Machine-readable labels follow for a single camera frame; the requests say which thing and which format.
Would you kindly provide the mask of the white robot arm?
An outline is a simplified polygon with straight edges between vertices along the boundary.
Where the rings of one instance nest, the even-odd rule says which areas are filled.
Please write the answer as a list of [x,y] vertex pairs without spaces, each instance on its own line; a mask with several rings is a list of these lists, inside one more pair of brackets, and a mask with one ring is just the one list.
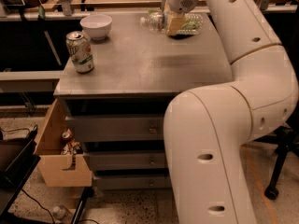
[[[187,13],[198,0],[166,0]],[[228,83],[179,94],[164,115],[164,145],[180,224],[256,224],[239,149],[295,109],[287,52],[253,0],[206,0],[231,65]]]

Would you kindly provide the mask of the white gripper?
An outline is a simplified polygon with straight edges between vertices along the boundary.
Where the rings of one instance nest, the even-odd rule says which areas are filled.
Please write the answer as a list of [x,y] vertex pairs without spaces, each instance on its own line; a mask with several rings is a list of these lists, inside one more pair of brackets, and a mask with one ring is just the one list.
[[192,11],[199,0],[166,0],[169,9],[167,13],[166,34],[176,35],[185,23],[185,14]]

